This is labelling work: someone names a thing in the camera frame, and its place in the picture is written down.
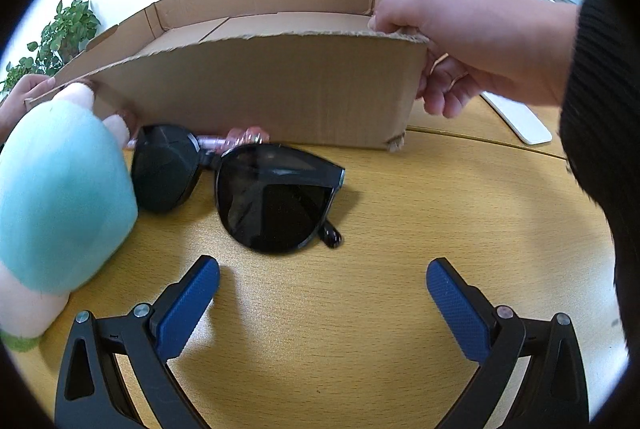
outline black sunglasses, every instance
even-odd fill
[[[331,249],[342,242],[326,215],[344,168],[280,144],[244,144],[219,155],[177,125],[144,126],[138,133],[131,165],[138,206],[168,212],[184,203],[203,168],[216,172],[222,224],[249,249],[291,252],[316,234]]]

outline blue gripper pad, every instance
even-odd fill
[[[158,324],[156,353],[163,362],[180,355],[219,286],[220,266],[209,258]]]
[[[437,259],[429,263],[426,281],[434,303],[465,357],[482,365],[491,351],[489,327]]]

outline metal screw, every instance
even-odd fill
[[[146,317],[151,308],[146,303],[140,303],[135,308],[133,308],[133,314],[136,317]]]
[[[78,312],[76,315],[76,323],[84,323],[89,318],[89,312],[87,310],[82,310]]]
[[[558,324],[562,326],[568,326],[571,324],[571,319],[567,314],[558,314],[556,316],[556,321],[558,321]]]
[[[513,310],[508,306],[498,306],[495,311],[500,319],[511,319],[513,317]]]

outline plush toy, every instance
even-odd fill
[[[27,350],[122,244],[138,216],[122,149],[80,82],[20,120],[0,153],[0,335]]]

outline white smartphone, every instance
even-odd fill
[[[487,91],[481,94],[525,144],[551,142],[551,132],[526,105]]]

